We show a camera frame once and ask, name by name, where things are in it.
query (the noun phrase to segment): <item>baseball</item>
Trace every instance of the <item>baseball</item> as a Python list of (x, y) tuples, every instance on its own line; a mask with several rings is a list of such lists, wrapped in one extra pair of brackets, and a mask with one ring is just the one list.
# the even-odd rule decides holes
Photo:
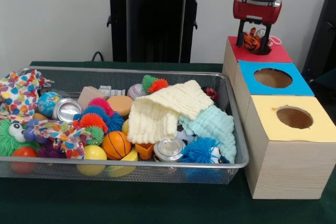
[(127, 96), (134, 100), (137, 97), (142, 97), (147, 95), (147, 93), (143, 90), (142, 84), (134, 84), (130, 89), (127, 91)]

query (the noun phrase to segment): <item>yellow box top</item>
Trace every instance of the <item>yellow box top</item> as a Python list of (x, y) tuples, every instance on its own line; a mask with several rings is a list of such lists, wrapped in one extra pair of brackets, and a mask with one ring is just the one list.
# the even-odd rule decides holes
[(336, 142), (336, 126), (315, 97), (252, 95), (272, 141)]

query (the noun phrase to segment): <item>colorful polka dot cloth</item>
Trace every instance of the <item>colorful polka dot cloth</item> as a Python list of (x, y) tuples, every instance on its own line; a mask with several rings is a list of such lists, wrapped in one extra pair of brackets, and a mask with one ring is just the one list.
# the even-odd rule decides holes
[(74, 126), (71, 123), (43, 120), (34, 122), (34, 133), (53, 141), (54, 148), (65, 152), (67, 158), (83, 159), (86, 141), (92, 139), (90, 132), (85, 128)]
[(11, 72), (0, 80), (0, 119), (10, 119), (12, 123), (28, 123), (33, 118), (37, 90), (42, 87), (50, 87), (51, 81), (45, 79), (42, 74), (33, 70), (30, 73), (19, 76)]

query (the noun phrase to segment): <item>can lid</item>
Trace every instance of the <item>can lid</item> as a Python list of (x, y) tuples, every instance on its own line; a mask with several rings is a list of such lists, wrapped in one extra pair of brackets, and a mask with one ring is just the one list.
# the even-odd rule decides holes
[(63, 122), (72, 122), (76, 114), (82, 114), (83, 107), (75, 100), (70, 98), (64, 98), (57, 102), (54, 111), (53, 118)]
[(165, 156), (176, 156), (182, 151), (182, 143), (179, 139), (164, 139), (159, 143), (159, 152)]
[(180, 139), (164, 139), (154, 145), (154, 152), (161, 161), (177, 162), (183, 156), (184, 147), (185, 143)]

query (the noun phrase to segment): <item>red box top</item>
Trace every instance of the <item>red box top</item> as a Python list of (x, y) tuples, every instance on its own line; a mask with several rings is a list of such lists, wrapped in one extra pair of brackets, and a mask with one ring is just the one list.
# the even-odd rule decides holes
[(272, 51), (268, 55), (254, 55), (247, 51), (244, 47), (237, 47), (237, 37), (229, 36), (228, 40), (232, 47), (233, 53), (237, 62), (239, 60), (251, 61), (251, 62), (275, 62), (275, 63), (292, 63), (292, 59), (282, 45), (274, 44)]

